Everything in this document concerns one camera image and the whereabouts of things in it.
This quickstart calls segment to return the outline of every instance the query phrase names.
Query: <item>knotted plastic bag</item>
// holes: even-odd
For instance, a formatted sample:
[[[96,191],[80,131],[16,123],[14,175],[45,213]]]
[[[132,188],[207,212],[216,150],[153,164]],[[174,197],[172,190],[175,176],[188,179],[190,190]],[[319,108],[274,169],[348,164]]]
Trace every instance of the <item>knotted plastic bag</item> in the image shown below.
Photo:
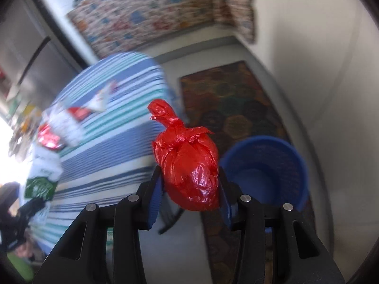
[[[213,210],[218,202],[218,151],[205,127],[185,128],[166,101],[148,106],[151,119],[167,129],[152,142],[170,198],[187,210]]]

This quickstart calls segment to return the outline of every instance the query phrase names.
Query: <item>gray floor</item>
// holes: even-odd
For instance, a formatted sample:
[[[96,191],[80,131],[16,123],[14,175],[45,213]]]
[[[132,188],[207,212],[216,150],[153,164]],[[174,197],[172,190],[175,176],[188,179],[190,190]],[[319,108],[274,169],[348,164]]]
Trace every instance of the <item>gray floor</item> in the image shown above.
[[[329,245],[329,227],[322,190],[314,159],[297,119],[272,77],[242,45],[234,44],[203,50],[162,64],[168,83],[181,98],[179,78],[211,67],[245,60],[261,82],[283,119],[292,142],[307,162],[310,193],[319,238]],[[200,214],[184,212],[172,229],[158,235],[163,227],[157,220],[151,231],[140,232],[141,251],[148,284],[212,283]]]

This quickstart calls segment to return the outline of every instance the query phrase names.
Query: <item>red package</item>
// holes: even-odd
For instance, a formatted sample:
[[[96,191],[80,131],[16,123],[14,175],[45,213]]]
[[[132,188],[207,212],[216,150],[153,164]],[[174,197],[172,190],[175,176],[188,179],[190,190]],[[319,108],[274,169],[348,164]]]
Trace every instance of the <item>red package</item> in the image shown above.
[[[78,108],[78,107],[68,108],[68,111],[71,113],[73,117],[75,117],[77,121],[82,121],[91,113],[91,111],[88,110],[87,108]]]
[[[152,101],[148,109],[151,119],[167,128],[152,145],[170,198],[187,210],[218,208],[218,151],[207,135],[212,132],[205,127],[185,128],[162,99]]]
[[[50,126],[47,123],[38,128],[37,141],[51,150],[60,150],[64,147],[61,138],[50,131]]]

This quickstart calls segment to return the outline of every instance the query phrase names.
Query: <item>striped tablecloth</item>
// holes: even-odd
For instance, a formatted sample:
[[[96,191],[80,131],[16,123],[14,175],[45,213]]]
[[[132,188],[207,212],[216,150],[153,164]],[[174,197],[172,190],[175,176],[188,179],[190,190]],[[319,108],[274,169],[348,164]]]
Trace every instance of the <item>striped tablecloth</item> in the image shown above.
[[[164,128],[150,120],[147,105],[156,98],[172,103],[174,96],[152,58],[141,53],[109,56],[75,77],[54,102],[83,106],[110,80],[118,84],[106,111],[82,122],[86,134],[79,146],[60,152],[63,175],[46,224],[32,225],[47,254],[86,204],[115,204],[135,193],[156,165],[151,141]],[[111,241],[110,229],[107,244]]]

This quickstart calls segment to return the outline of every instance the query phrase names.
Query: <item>brown rug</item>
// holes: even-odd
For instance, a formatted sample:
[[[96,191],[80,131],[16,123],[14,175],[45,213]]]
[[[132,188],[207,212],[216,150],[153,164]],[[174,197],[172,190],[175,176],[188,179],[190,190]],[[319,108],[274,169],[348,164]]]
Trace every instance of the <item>brown rug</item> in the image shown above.
[[[188,126],[204,126],[214,132],[210,137],[220,158],[236,142],[253,135],[290,142],[280,116],[244,61],[182,77],[181,87]],[[310,200],[303,215],[315,227]],[[213,283],[232,283],[240,233],[228,230],[218,210],[203,212],[202,221]],[[269,236],[266,240],[265,283],[270,283],[272,245]]]

